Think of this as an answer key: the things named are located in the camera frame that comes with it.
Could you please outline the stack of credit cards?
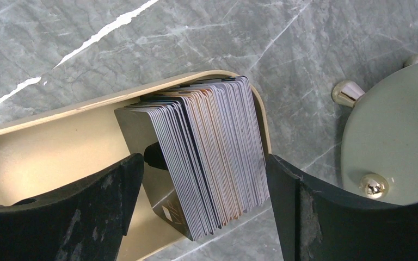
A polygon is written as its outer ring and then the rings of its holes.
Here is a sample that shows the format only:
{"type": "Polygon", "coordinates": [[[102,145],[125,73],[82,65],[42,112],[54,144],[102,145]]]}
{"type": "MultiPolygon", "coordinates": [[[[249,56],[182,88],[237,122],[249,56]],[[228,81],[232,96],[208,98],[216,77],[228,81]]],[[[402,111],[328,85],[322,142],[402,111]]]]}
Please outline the stack of credit cards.
{"type": "Polygon", "coordinates": [[[245,76],[180,85],[114,112],[144,159],[153,212],[195,241],[269,198],[264,143],[245,76]]]}

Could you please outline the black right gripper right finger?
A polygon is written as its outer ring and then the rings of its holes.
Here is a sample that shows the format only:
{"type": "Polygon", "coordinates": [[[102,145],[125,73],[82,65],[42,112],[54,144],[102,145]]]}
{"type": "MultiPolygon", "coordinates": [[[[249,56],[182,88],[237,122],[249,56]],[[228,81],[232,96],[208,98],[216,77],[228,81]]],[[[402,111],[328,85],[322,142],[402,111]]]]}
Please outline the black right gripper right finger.
{"type": "Polygon", "coordinates": [[[266,157],[283,260],[418,260],[418,203],[375,201],[266,157]]]}

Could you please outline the black right gripper view left finger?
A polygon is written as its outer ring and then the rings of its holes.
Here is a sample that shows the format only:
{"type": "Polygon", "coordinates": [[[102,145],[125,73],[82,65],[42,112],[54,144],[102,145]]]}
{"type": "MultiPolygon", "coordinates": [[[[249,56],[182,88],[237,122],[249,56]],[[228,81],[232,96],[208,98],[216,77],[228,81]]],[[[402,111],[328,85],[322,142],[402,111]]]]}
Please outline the black right gripper view left finger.
{"type": "Polygon", "coordinates": [[[58,189],[0,205],[0,260],[116,260],[144,174],[132,154],[58,189]]]}

